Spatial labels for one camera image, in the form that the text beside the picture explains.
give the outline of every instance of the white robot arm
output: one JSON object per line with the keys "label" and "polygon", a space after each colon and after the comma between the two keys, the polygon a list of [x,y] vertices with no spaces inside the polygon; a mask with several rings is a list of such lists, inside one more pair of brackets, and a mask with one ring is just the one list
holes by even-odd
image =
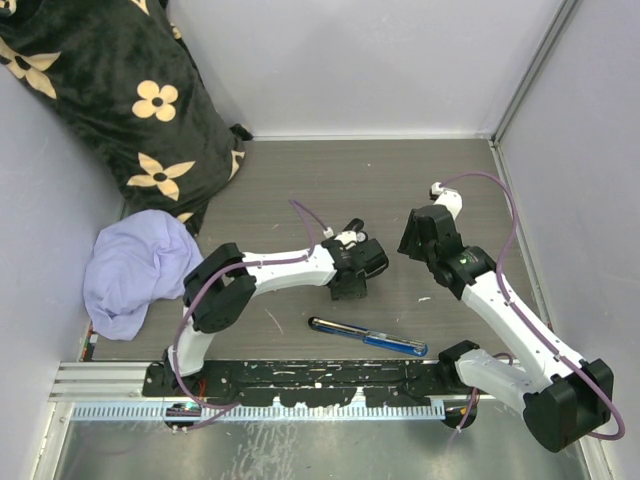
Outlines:
{"label": "white robot arm", "polygon": [[[185,279],[184,302],[189,307],[202,286],[216,272],[232,264],[250,264],[216,281],[198,303],[180,336],[176,371],[173,345],[165,357],[176,375],[198,373],[217,332],[238,320],[249,301],[263,293],[297,286],[328,286],[333,300],[361,298],[366,281],[389,266],[377,240],[362,231],[364,222],[354,219],[338,235],[331,235],[307,250],[272,254],[240,252],[236,244],[225,244],[205,259]],[[290,261],[308,256],[304,261]]]}
{"label": "white robot arm", "polygon": [[[562,342],[503,278],[507,301],[495,262],[481,248],[464,246],[456,230],[455,219],[462,209],[458,192],[436,183],[431,197],[433,205],[412,210],[398,252],[426,262],[437,283],[480,315],[519,360],[518,366],[509,366],[466,341],[440,354],[441,378],[477,387],[502,401],[523,417],[538,442],[551,451],[560,451],[608,422],[609,409],[560,357],[579,366],[608,398],[613,392],[611,369],[599,359],[587,362]],[[539,336],[557,352],[551,352]]]}

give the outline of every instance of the floral pattern pillow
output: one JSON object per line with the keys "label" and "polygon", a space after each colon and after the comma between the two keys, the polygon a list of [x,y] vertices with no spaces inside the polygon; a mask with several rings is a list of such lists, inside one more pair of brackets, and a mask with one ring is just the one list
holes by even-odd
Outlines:
{"label": "floral pattern pillow", "polygon": [[0,63],[106,162],[136,210],[197,234],[245,157],[216,112],[167,0],[0,0]]}

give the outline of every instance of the purple towel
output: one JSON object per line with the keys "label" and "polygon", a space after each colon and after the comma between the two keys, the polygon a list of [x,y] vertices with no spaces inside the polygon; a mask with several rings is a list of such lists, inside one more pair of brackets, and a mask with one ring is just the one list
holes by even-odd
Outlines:
{"label": "purple towel", "polygon": [[105,228],[84,279],[94,330],[111,340],[132,340],[149,304],[180,297],[184,278],[201,262],[194,239],[168,213],[145,210]]}

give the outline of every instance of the gray tabletop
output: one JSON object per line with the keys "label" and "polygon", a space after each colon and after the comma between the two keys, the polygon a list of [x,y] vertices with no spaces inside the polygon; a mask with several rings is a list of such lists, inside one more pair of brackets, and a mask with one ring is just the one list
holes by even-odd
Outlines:
{"label": "gray tabletop", "polygon": [[[234,181],[209,206],[198,243],[203,255],[226,242],[242,251],[272,253],[308,247],[307,233],[288,200],[295,198],[334,230],[352,218],[365,221],[390,259],[389,269],[369,282],[369,296],[332,302],[326,287],[299,287],[259,296],[233,327],[218,334],[208,352],[218,359],[397,358],[357,341],[313,332],[314,315],[427,342],[429,358],[465,339],[489,352],[504,344],[473,311],[435,283],[426,266],[396,253],[412,208],[430,203],[429,186],[454,174],[496,168],[481,140],[252,142]],[[467,245],[494,258],[508,236],[511,218],[500,190],[485,179],[454,186],[464,208],[457,225]],[[510,283],[534,307],[520,251],[506,261]],[[97,360],[155,360],[180,321],[180,301],[152,305],[130,342],[100,338]]]}

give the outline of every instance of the purple cable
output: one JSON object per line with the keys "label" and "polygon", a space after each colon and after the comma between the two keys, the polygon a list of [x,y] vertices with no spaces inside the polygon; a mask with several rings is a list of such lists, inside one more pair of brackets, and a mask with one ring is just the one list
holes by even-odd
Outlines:
{"label": "purple cable", "polygon": [[[509,365],[513,365],[513,355],[511,355],[510,353],[506,353],[506,352],[496,353],[494,355],[494,358],[498,358],[498,357],[507,357],[507,359],[509,360]],[[473,387],[473,390],[471,390],[471,399],[469,399],[469,403],[467,404],[467,411],[464,412],[464,415],[462,416],[462,420],[460,420],[460,423],[456,427],[456,431],[454,433],[460,433],[462,431],[462,427],[464,427],[464,424],[467,422],[467,418],[469,418],[471,409],[475,406],[477,397],[478,397],[478,389]]]}
{"label": "purple cable", "polygon": [[298,214],[300,214],[300,210],[307,212],[309,215],[311,215],[313,217],[313,219],[318,222],[320,224],[320,226],[322,227],[323,230],[327,230],[329,227],[327,227],[327,225],[322,221],[322,219],[316,215],[314,212],[312,212],[311,210],[309,210],[307,207],[305,207],[304,205],[302,205],[300,202],[298,202],[297,200],[289,200],[289,202],[291,203],[291,205],[293,205],[293,207],[296,209],[296,211],[298,212]]}
{"label": "purple cable", "polygon": [[620,412],[618,411],[616,406],[613,404],[611,399],[607,397],[607,395],[602,391],[602,389],[598,385],[596,385],[596,383],[593,380],[591,380],[589,376],[586,373],[584,373],[579,366],[574,364],[571,360],[569,360],[565,356],[560,355],[560,350],[558,350],[556,346],[552,342],[550,342],[536,328],[533,322],[515,303],[511,302],[511,296],[509,295],[509,292],[507,291],[507,288],[504,284],[504,273],[503,273],[504,259],[507,254],[507,251],[511,247],[511,244],[516,238],[516,232],[517,232],[518,223],[520,220],[518,217],[518,210],[516,209],[516,202],[513,198],[513,194],[509,190],[509,187],[507,187],[507,185],[505,185],[505,183],[502,180],[500,180],[498,177],[487,172],[462,173],[460,175],[456,175],[454,177],[447,179],[446,181],[442,182],[441,185],[442,187],[445,187],[455,182],[456,180],[459,180],[464,177],[484,177],[491,180],[492,182],[496,183],[500,188],[502,188],[502,191],[504,192],[504,194],[507,197],[507,200],[509,201],[509,206],[511,208],[511,215],[513,217],[513,221],[511,223],[511,233],[509,233],[509,238],[507,239],[507,242],[504,244],[504,247],[502,247],[502,250],[500,250],[500,254],[498,255],[498,261],[496,262],[496,277],[498,279],[498,285],[500,286],[502,295],[504,296],[507,303],[509,303],[509,305],[511,306],[513,311],[516,313],[516,315],[518,315],[518,317],[524,322],[524,324],[529,328],[529,330],[531,330],[531,333],[533,333],[536,336],[536,338],[540,340],[542,344],[545,345],[549,349],[549,351],[551,351],[551,353],[553,353],[558,358],[558,360],[560,360],[567,367],[569,367],[573,372],[575,372],[576,375],[578,375],[589,386],[589,388],[593,390],[593,392],[598,396],[598,398],[602,401],[602,403],[604,403],[605,406],[609,409],[609,411],[611,412],[611,415],[613,415],[613,418],[615,418],[616,423],[618,424],[618,431],[615,434],[608,435],[604,433],[592,432],[589,434],[589,436],[600,439],[600,440],[621,439],[622,437],[624,437],[626,433],[626,427],[625,427],[624,421],[622,420],[622,415],[620,415]]}
{"label": "purple cable", "polygon": [[219,409],[220,410],[220,412],[218,412],[216,415],[214,415],[210,419],[205,420],[204,422],[197,423],[197,424],[192,425],[190,427],[187,427],[186,429],[189,430],[189,431],[198,430],[200,428],[204,428],[204,427],[206,427],[208,425],[211,425],[215,420],[220,418],[222,415],[226,414],[231,409],[233,409],[234,407],[238,406],[239,403],[235,402],[235,403],[232,403],[230,405],[212,405],[210,403],[206,403],[206,402],[200,400],[198,397],[196,397],[187,388],[187,386],[185,385],[184,381],[182,380],[182,377],[178,373],[178,372],[180,372],[180,365],[178,364],[178,343],[180,342],[180,337],[182,336],[182,332],[187,327],[187,323],[189,322],[189,318],[191,318],[191,315],[193,315],[193,312],[195,311],[195,309],[198,306],[198,304],[202,301],[202,298],[204,297],[206,292],[209,290],[209,288],[211,288],[211,285],[213,285],[217,280],[222,278],[225,274],[231,272],[232,270],[237,270],[239,268],[259,267],[259,266],[273,266],[273,265],[291,265],[293,263],[304,262],[309,257],[311,257],[313,255],[313,252],[315,251],[315,248],[316,248],[315,238],[314,238],[314,235],[313,235],[313,230],[311,228],[311,225],[309,225],[309,222],[308,222],[307,218],[305,217],[304,212],[308,213],[314,219],[316,219],[324,230],[327,230],[327,227],[324,224],[324,222],[322,222],[322,220],[320,220],[320,217],[318,217],[315,213],[311,212],[311,210],[306,208],[304,205],[302,205],[297,200],[290,200],[290,203],[293,206],[293,208],[296,210],[298,215],[300,215],[300,217],[302,218],[302,221],[304,222],[304,226],[307,229],[307,233],[309,234],[309,241],[311,242],[311,247],[309,248],[308,253],[305,254],[305,255],[301,255],[299,257],[296,257],[296,258],[288,258],[288,259],[283,259],[283,260],[269,260],[269,261],[266,261],[266,262],[240,262],[240,263],[235,263],[233,265],[229,265],[227,267],[224,267],[221,270],[218,270],[202,286],[200,291],[197,293],[197,295],[195,296],[195,298],[191,302],[191,305],[189,306],[189,308],[185,312],[184,316],[182,317],[182,321],[180,322],[180,325],[178,326],[178,330],[176,331],[176,334],[175,334],[175,336],[173,338],[173,355],[172,355],[174,371],[177,372],[176,373],[176,380],[178,381],[178,385],[180,386],[180,389],[183,391],[183,393],[187,397],[189,397],[191,400],[193,400],[195,403],[197,403],[201,407],[210,408],[210,409],[214,409],[214,410],[215,409]]}

